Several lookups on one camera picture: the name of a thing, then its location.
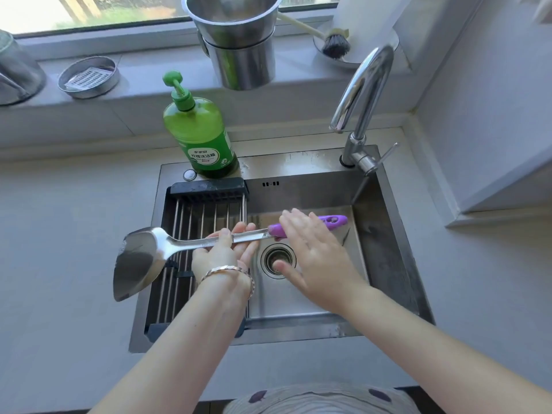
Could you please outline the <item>white dish brush black bristles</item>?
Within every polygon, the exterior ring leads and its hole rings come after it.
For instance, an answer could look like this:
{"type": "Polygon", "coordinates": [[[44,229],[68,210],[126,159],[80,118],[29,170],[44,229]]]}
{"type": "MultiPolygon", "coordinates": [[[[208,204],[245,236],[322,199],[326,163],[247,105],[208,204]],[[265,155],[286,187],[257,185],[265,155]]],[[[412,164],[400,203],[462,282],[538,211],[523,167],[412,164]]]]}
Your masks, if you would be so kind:
{"type": "Polygon", "coordinates": [[[307,34],[310,34],[323,42],[322,53],[333,60],[340,60],[350,51],[348,41],[349,29],[332,28],[328,31],[320,31],[278,10],[277,18],[288,24],[292,24],[307,34]]]}

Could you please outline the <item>stainless steel sink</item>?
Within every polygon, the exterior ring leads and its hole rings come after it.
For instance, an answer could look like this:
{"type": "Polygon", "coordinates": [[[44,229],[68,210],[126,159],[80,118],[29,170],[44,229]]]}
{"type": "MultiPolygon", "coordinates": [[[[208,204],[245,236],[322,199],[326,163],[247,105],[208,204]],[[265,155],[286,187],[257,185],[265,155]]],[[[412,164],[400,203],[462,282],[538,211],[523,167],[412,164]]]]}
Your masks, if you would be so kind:
{"type": "MultiPolygon", "coordinates": [[[[319,216],[346,216],[348,224],[333,234],[357,271],[371,286],[435,324],[387,167],[382,165],[364,177],[360,171],[342,166],[340,156],[341,150],[336,148],[243,157],[239,159],[238,170],[225,179],[245,181],[249,191],[247,221],[254,222],[259,229],[278,223],[283,209],[300,208],[306,214],[314,212],[319,216]]],[[[186,162],[162,165],[156,198],[164,196],[173,184],[183,182],[183,173],[188,169],[191,165],[186,162]]],[[[273,243],[290,246],[284,239],[260,241],[250,265],[256,289],[232,344],[358,336],[345,320],[313,304],[286,279],[271,279],[261,272],[261,250],[273,243]]]]}

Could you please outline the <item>black steel drain rack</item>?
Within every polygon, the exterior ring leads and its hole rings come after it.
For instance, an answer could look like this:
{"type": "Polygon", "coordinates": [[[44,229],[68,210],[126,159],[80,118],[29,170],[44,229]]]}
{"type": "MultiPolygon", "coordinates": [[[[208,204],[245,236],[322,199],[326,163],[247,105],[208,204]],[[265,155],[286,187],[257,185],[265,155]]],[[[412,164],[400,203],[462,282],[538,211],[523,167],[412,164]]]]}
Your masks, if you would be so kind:
{"type": "MultiPolygon", "coordinates": [[[[247,222],[248,199],[242,178],[178,182],[164,196],[157,196],[152,221],[177,240],[197,240],[247,222]]],[[[144,327],[150,343],[167,329],[195,290],[191,254],[189,250],[169,257],[151,285],[144,327]]]]}

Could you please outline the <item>person's right forearm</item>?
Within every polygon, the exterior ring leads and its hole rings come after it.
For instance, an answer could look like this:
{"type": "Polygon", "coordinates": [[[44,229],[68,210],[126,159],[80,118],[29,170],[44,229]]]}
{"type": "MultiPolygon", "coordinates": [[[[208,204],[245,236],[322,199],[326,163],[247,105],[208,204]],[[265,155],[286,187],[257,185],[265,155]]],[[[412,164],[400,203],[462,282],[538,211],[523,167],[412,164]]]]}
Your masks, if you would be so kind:
{"type": "Polygon", "coordinates": [[[452,338],[369,285],[344,289],[336,310],[447,414],[552,414],[552,393],[452,338]]]}

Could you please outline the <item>person's right hand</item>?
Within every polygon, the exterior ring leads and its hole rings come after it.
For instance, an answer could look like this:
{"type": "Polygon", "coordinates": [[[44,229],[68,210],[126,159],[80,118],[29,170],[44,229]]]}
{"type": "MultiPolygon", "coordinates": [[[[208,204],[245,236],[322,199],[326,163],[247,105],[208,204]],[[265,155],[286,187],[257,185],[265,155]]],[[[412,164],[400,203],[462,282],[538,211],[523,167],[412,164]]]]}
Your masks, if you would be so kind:
{"type": "Polygon", "coordinates": [[[369,286],[345,248],[312,212],[284,210],[279,222],[304,278],[299,291],[327,312],[345,317],[354,293],[369,286]]]}

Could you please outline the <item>round shallow steel tin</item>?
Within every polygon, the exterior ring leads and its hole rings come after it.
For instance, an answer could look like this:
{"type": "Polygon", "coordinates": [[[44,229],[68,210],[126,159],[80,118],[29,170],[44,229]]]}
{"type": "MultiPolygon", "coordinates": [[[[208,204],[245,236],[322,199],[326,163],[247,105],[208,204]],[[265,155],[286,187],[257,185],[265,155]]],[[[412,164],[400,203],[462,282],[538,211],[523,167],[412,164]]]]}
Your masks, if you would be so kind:
{"type": "Polygon", "coordinates": [[[57,87],[59,90],[67,94],[68,96],[84,100],[84,99],[92,99],[95,97],[100,97],[102,95],[107,94],[109,91],[111,91],[119,82],[120,80],[120,72],[118,69],[118,66],[116,62],[107,56],[91,56],[86,57],[84,59],[78,60],[76,62],[73,62],[70,64],[58,77],[57,80],[57,87]],[[89,67],[98,67],[102,69],[111,70],[113,74],[111,77],[101,85],[90,89],[86,91],[68,91],[65,89],[65,83],[75,74],[78,74],[81,71],[84,71],[85,69],[89,67]]]}

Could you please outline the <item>window with grey frame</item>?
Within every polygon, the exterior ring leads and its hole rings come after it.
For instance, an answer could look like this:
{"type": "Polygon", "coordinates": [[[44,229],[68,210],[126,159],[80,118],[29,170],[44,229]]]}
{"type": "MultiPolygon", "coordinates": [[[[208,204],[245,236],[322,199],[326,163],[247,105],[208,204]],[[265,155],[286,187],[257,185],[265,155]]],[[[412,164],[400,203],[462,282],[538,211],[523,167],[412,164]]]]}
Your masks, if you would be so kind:
{"type": "MultiPolygon", "coordinates": [[[[282,0],[285,13],[335,8],[339,0],[282,0]]],[[[17,38],[126,28],[191,18],[182,0],[0,0],[0,30],[17,38]]]]}

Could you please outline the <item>green dish soap pump bottle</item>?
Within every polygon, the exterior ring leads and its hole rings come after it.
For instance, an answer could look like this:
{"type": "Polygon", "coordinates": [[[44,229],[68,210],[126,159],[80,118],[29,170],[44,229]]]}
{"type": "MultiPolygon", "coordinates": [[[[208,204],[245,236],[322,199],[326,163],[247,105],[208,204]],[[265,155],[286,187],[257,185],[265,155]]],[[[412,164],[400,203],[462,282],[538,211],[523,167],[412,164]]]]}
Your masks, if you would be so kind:
{"type": "Polygon", "coordinates": [[[220,109],[212,101],[194,97],[184,88],[180,72],[170,70],[162,80],[172,89],[172,101],[163,111],[163,123],[189,159],[191,167],[211,179],[233,173],[238,167],[238,159],[220,109]]]}

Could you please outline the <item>person's left hand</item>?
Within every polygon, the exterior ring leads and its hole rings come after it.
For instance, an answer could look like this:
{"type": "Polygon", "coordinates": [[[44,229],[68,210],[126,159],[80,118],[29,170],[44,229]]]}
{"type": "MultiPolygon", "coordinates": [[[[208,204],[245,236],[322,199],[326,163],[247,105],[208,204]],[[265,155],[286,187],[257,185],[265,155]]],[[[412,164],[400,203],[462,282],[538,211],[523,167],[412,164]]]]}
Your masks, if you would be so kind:
{"type": "MultiPolygon", "coordinates": [[[[234,235],[256,229],[257,227],[253,222],[246,224],[240,221],[231,229],[231,232],[234,235]]],[[[201,283],[208,271],[221,266],[236,266],[241,267],[244,271],[248,271],[251,259],[258,249],[258,245],[258,241],[237,244],[233,244],[232,242],[231,251],[207,251],[204,248],[194,250],[191,270],[195,276],[197,285],[201,283]]]]}

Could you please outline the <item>white paper towel roll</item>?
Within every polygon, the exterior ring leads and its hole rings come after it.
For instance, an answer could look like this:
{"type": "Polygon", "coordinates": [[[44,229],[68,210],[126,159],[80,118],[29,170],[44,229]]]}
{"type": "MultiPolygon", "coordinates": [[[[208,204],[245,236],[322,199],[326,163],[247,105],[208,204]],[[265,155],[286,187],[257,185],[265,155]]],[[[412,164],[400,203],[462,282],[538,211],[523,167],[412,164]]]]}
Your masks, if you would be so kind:
{"type": "Polygon", "coordinates": [[[339,0],[333,28],[349,32],[352,46],[373,45],[396,23],[412,0],[339,0]]]}

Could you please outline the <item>person's left forearm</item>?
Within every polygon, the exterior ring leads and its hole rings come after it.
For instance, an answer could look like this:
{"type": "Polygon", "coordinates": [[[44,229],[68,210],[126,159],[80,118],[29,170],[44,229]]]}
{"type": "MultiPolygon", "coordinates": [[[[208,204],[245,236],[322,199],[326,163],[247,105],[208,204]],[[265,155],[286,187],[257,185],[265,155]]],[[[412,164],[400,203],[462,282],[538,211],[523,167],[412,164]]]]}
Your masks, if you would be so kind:
{"type": "Polygon", "coordinates": [[[239,271],[207,277],[142,359],[89,414],[191,414],[238,332],[251,293],[239,271]]]}

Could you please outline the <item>round grey dish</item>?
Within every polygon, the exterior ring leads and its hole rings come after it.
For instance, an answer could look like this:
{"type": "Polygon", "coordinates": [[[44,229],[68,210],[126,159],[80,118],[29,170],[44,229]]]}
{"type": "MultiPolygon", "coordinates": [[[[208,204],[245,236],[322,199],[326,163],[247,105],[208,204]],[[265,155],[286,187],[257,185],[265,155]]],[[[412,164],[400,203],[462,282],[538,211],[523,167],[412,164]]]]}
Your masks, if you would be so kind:
{"type": "MultiPolygon", "coordinates": [[[[387,45],[390,45],[394,51],[397,50],[400,39],[398,37],[397,32],[392,28],[389,31],[389,34],[387,36],[387,41],[378,41],[378,42],[387,42],[387,45]]],[[[313,43],[316,48],[316,50],[319,53],[319,56],[328,64],[331,64],[333,66],[343,68],[343,69],[357,69],[361,63],[368,57],[371,51],[377,48],[377,45],[375,42],[370,42],[368,44],[360,44],[359,46],[353,46],[351,47],[349,53],[345,56],[343,56],[340,59],[333,59],[325,54],[322,53],[323,48],[323,40],[320,38],[313,36],[313,43]]]]}

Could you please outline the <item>person's striped patterned clothing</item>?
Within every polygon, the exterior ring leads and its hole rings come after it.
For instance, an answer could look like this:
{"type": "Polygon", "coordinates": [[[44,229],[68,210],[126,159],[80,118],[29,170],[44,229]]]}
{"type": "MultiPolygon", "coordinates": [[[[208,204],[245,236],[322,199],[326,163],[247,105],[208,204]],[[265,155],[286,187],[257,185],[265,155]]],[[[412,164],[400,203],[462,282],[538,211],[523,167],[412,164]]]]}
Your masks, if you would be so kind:
{"type": "Polygon", "coordinates": [[[404,391],[347,383],[308,383],[257,391],[223,414],[421,414],[404,391]]]}

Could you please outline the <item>round steel sink drain strainer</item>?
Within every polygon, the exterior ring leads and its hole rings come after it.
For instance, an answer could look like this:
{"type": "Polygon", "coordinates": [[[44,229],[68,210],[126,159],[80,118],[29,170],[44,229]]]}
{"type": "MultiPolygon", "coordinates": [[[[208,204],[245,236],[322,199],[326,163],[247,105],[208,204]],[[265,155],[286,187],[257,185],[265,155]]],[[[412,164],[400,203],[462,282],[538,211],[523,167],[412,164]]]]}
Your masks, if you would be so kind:
{"type": "Polygon", "coordinates": [[[293,249],[285,243],[273,243],[261,250],[259,256],[259,267],[261,272],[267,277],[275,280],[283,280],[285,276],[273,268],[277,260],[285,261],[293,268],[297,266],[296,255],[293,249]]]}

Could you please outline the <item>steel spatula with purple handle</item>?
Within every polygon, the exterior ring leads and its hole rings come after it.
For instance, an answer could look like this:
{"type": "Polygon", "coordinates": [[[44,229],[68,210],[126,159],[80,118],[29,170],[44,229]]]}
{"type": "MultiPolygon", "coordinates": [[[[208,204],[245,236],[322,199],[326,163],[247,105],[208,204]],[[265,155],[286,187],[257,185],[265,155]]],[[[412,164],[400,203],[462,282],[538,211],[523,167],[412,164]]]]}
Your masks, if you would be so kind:
{"type": "MultiPolygon", "coordinates": [[[[344,215],[318,217],[330,230],[348,224],[344,215]]],[[[268,238],[286,238],[281,224],[266,229],[246,231],[232,235],[232,243],[261,241],[268,238]]],[[[179,252],[213,247],[217,238],[178,240],[160,227],[147,227],[129,233],[123,240],[115,262],[113,296],[121,302],[141,292],[162,272],[166,262],[179,252]]]]}

